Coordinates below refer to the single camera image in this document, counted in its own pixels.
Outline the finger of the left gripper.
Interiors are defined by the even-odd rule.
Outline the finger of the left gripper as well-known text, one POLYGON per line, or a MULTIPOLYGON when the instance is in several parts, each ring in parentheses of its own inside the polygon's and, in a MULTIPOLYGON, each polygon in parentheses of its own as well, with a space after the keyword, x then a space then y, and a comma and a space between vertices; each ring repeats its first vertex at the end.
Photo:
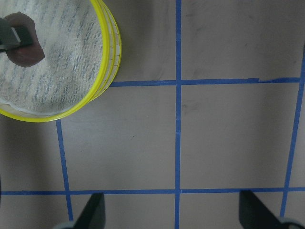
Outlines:
POLYGON ((0 51, 26 47, 33 44, 32 36, 25 26, 12 27, 3 18, 0 19, 0 51))

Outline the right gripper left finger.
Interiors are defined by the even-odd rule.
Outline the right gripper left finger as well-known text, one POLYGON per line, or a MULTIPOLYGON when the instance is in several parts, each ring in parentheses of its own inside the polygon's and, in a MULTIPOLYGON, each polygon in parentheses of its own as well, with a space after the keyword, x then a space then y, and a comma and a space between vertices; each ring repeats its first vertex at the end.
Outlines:
POLYGON ((103 229, 106 223, 105 199, 103 193, 91 195, 73 229, 103 229))

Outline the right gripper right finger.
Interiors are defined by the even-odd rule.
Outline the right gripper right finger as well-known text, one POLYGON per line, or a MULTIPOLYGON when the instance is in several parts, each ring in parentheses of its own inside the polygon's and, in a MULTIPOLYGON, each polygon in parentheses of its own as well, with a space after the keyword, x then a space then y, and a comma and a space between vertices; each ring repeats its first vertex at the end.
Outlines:
POLYGON ((239 193, 239 222, 243 229, 280 229, 281 222, 250 190, 239 193))

